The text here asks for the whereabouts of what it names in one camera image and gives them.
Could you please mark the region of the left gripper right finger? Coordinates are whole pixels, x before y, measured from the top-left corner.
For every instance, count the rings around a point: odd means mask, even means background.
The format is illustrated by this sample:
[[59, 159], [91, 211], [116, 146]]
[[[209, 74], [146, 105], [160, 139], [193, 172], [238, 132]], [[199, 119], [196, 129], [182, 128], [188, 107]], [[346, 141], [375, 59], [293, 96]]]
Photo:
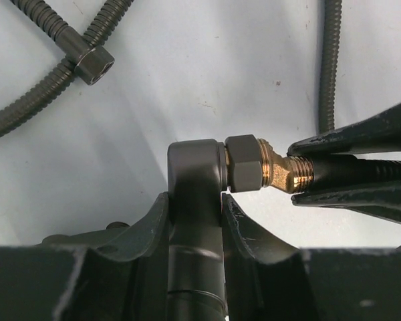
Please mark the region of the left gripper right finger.
[[223, 195], [231, 320], [401, 320], [401, 247], [297, 249]]

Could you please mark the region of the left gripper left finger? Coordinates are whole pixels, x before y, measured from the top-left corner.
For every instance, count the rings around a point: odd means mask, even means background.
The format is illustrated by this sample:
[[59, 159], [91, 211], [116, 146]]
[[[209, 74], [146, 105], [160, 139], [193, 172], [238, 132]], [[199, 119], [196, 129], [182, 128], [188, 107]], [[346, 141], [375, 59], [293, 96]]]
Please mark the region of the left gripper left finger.
[[0, 247], [0, 320], [165, 320], [168, 196], [97, 244]]

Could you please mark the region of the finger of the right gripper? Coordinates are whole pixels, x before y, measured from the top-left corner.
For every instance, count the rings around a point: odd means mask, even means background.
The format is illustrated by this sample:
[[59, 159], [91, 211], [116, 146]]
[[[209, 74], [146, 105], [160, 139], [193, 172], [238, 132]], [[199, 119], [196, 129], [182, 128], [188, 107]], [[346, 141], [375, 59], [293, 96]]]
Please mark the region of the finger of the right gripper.
[[401, 224], [401, 187], [316, 191], [294, 195], [291, 200], [299, 207], [347, 209]]
[[289, 156], [401, 152], [401, 103], [361, 122], [293, 143]]

